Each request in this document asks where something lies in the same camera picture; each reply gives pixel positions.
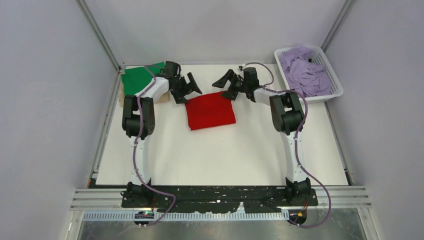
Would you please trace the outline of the red t shirt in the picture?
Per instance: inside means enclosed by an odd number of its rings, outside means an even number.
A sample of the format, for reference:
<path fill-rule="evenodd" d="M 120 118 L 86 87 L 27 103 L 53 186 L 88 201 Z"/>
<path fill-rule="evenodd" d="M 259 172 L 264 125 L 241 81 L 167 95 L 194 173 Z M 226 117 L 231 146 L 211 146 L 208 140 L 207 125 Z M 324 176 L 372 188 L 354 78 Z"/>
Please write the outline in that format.
<path fill-rule="evenodd" d="M 236 123 L 232 101 L 221 92 L 194 97 L 184 104 L 188 127 L 192 131 Z"/>

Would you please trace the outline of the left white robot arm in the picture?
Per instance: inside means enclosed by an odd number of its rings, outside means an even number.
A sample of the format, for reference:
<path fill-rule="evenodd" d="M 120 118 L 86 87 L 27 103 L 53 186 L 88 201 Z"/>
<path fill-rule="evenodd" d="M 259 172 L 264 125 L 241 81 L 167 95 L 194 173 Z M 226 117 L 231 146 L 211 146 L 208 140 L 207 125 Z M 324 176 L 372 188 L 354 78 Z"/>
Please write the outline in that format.
<path fill-rule="evenodd" d="M 193 92 L 202 93 L 192 73 L 189 72 L 188 79 L 185 79 L 181 65 L 174 61 L 165 61 L 158 73 L 153 73 L 148 66 L 144 69 L 151 75 L 151 80 L 136 94 L 124 97 L 121 121 L 125 135 L 133 144 L 133 176 L 122 196 L 125 204 L 137 207 L 151 207 L 155 196 L 162 194 L 151 186 L 152 178 L 144 165 L 148 161 L 148 145 L 156 125 L 154 104 L 168 92 L 176 104 L 187 103 L 186 96 Z"/>

